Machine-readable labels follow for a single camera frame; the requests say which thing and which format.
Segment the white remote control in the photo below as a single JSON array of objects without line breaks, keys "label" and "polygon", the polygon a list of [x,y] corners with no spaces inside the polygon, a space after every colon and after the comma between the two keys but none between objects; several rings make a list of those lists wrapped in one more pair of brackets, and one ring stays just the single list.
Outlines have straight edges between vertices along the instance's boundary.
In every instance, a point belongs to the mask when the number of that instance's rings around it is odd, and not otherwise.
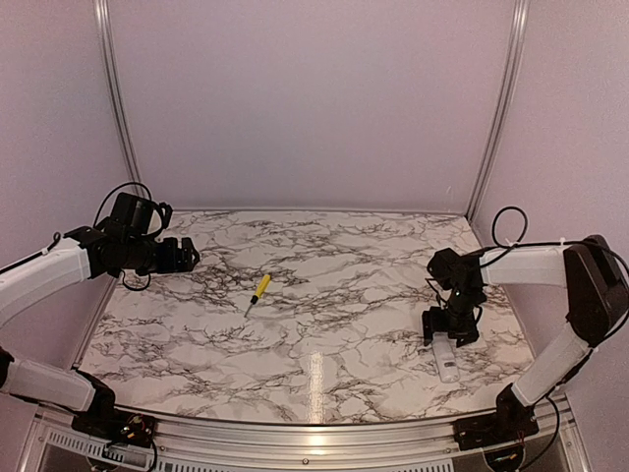
[{"label": "white remote control", "polygon": [[432,342],[432,351],[441,381],[445,384],[458,382],[460,374],[448,338],[436,337]]}]

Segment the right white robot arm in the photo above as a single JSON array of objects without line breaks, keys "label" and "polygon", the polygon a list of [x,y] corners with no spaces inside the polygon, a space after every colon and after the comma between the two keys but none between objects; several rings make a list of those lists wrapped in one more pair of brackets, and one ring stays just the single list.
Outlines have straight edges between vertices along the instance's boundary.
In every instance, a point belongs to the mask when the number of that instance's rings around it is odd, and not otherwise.
[{"label": "right white robot arm", "polygon": [[490,287],[504,289],[520,325],[534,309],[553,315],[559,327],[535,351],[524,373],[505,389],[486,430],[506,441],[525,424],[524,410],[574,376],[594,352],[628,322],[628,264],[592,235],[581,240],[481,248],[460,254],[437,251],[428,263],[428,281],[446,296],[422,314],[423,342],[436,347],[452,340],[459,347],[480,337],[479,316]]}]

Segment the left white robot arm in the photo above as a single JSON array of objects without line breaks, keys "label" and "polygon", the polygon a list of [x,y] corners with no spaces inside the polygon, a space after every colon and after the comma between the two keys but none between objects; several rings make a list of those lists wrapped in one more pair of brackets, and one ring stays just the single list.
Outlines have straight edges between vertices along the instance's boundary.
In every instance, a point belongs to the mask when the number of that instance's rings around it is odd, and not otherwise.
[{"label": "left white robot arm", "polygon": [[[190,272],[200,262],[191,238],[164,238],[173,209],[151,196],[139,197],[116,188],[106,217],[92,226],[65,234],[1,270],[1,323],[49,296],[101,275],[119,277],[132,270],[139,277]],[[107,401],[109,390],[88,375],[1,353],[2,392],[85,412],[87,423],[105,438],[123,431],[124,416]]]}]

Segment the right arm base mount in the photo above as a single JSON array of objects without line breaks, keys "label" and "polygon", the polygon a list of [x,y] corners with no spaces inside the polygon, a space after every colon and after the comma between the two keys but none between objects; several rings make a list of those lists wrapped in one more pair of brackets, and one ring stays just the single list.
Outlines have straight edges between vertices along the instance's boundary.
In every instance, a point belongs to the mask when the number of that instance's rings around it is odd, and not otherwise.
[{"label": "right arm base mount", "polygon": [[493,413],[456,420],[454,440],[461,450],[487,447],[536,435],[539,425],[534,418],[534,407],[520,402],[508,385],[496,398]]}]

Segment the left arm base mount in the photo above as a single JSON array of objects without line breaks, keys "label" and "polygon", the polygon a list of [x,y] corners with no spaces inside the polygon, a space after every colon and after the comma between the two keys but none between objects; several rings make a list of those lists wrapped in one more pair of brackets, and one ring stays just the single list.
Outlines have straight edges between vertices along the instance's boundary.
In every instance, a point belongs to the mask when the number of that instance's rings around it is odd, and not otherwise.
[{"label": "left arm base mount", "polygon": [[109,443],[151,448],[155,424],[153,416],[116,408],[115,397],[104,394],[96,396],[88,410],[75,415],[72,428]]}]

